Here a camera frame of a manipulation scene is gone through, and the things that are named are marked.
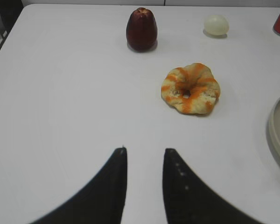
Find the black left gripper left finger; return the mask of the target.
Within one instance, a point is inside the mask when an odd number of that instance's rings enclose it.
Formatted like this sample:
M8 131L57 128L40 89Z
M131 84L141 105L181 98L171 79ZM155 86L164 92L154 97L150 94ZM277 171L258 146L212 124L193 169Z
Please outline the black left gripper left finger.
M127 149L114 150L73 197L34 224L120 224L126 200Z

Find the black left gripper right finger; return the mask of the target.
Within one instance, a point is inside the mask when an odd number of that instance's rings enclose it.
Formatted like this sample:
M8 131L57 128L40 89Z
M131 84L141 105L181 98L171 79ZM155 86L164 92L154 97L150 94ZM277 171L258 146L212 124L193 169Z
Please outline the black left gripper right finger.
M162 192L169 224L259 223L207 186L173 148L165 150Z

